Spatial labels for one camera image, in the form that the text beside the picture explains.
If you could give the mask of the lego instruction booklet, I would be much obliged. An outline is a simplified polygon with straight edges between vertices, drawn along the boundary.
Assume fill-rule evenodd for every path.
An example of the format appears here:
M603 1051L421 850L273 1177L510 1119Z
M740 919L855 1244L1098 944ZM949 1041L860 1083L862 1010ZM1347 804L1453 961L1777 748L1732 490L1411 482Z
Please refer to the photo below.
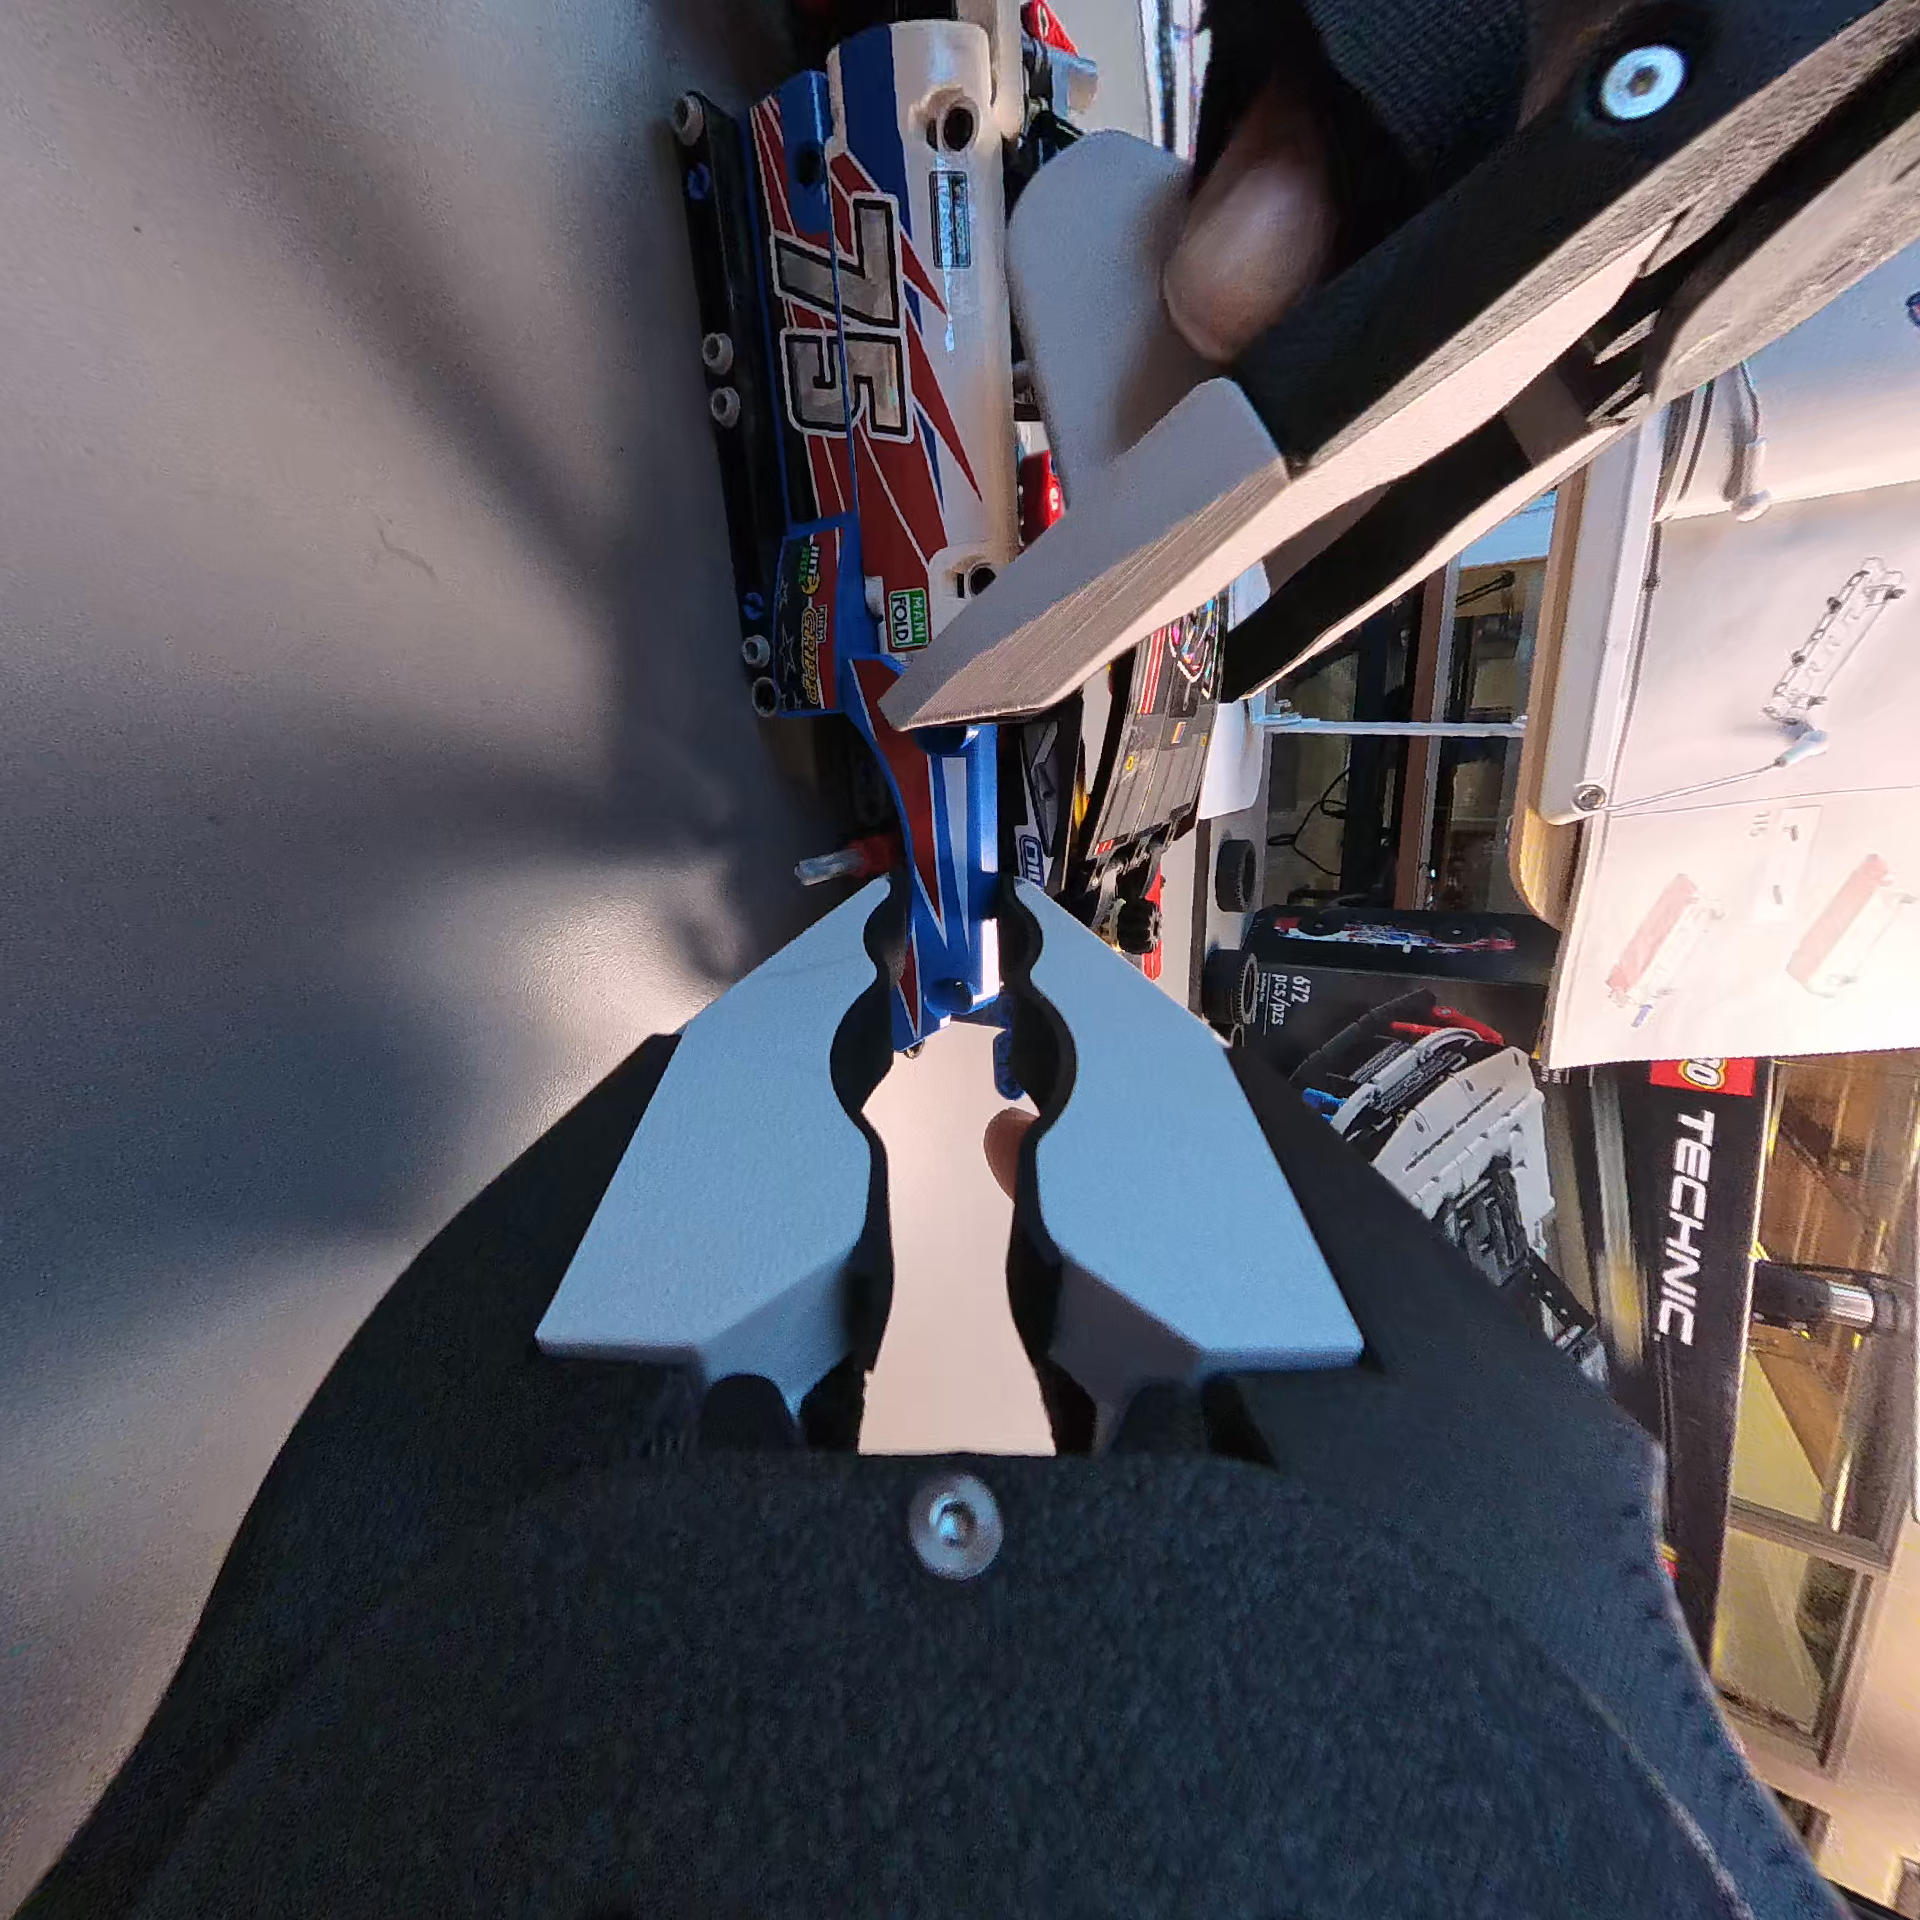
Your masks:
M1542 1064L1913 1050L1917 244L1610 448L1652 424L1657 586Z

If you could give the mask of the white book stand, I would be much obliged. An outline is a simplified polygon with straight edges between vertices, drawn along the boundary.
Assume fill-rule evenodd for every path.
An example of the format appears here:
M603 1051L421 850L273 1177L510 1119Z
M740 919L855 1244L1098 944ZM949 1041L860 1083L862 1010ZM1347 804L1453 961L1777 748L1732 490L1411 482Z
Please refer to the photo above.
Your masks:
M1260 906L1562 923L1610 810L1666 432L1637 428L1247 707Z

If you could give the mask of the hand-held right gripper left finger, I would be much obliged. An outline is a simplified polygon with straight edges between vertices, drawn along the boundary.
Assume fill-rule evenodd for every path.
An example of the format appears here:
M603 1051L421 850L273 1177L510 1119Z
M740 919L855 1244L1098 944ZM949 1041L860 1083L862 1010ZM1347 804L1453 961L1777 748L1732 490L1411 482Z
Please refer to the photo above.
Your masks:
M852 1449L894 1301L883 1144L901 898L874 880L689 1020L535 1339L765 1380Z

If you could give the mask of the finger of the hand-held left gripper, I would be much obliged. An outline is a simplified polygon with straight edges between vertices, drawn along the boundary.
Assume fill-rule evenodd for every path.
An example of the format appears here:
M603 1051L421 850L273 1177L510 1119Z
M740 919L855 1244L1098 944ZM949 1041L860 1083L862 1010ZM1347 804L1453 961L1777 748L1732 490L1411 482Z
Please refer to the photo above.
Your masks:
M1625 293L1666 231L1646 227L1465 371L1311 463L1279 453L1242 384L1197 384L892 684L887 723L949 730L1055 705L1265 554L1491 419Z
M1629 424L1629 373L1542 373L1403 479L1265 557L1269 595L1222 648L1218 695L1245 699L1555 490Z

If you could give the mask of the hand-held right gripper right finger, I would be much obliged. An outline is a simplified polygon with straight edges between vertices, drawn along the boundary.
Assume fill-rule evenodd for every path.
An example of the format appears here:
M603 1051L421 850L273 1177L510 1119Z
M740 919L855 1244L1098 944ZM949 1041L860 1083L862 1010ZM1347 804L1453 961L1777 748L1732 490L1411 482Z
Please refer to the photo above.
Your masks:
M1002 897L1009 1291L1055 1449L1142 1389L1347 1372L1362 1335L1222 1041L1028 880Z

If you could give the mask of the person's left hand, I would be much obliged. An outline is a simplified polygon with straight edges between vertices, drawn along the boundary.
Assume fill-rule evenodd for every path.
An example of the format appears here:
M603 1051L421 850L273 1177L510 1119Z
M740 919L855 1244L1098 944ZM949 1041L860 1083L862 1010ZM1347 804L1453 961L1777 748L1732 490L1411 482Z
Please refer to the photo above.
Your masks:
M1293 80L1269 80L1190 194L1162 272L1169 322L1225 368L1324 276L1334 242L1325 122Z

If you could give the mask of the blue curved lego panel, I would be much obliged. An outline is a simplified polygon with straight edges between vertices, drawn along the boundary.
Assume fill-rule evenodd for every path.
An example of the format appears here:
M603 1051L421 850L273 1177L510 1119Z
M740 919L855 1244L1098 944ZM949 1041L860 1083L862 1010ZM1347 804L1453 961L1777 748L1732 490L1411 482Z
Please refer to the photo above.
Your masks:
M841 708L895 804L905 935L894 1025L909 1051L950 1021L985 1018L1002 995L1002 781L995 725L899 731L879 707L894 682L877 657L836 669Z

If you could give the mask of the black lego box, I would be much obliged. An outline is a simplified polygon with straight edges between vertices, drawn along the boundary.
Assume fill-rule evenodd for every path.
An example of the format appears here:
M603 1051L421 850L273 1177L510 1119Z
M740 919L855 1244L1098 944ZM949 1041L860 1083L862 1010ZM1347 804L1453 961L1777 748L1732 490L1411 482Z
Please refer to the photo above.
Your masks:
M1767 1514L1826 1661L1849 1576L1797 1540L1886 1547L1909 1490L1915 1059L1549 1071L1556 938L1526 916L1269 906L1214 947L1260 962L1239 1045L1650 1435L1699 1650L1732 1657L1731 1570L1759 1607L1769 1538L1735 1562L1731 1535Z

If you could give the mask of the lego race car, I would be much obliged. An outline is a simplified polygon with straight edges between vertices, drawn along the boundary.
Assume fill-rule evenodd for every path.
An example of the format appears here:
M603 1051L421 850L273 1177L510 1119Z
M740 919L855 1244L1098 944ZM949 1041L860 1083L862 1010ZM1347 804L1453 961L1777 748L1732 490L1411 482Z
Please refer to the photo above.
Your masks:
M799 725L844 845L805 884L905 875L836 669L901 677L1065 515L1006 225L1098 66L1054 4L790 4L811 64L738 115L674 103L740 657ZM1230 599L998 730L998 875L1162 973L1162 863L1197 816Z

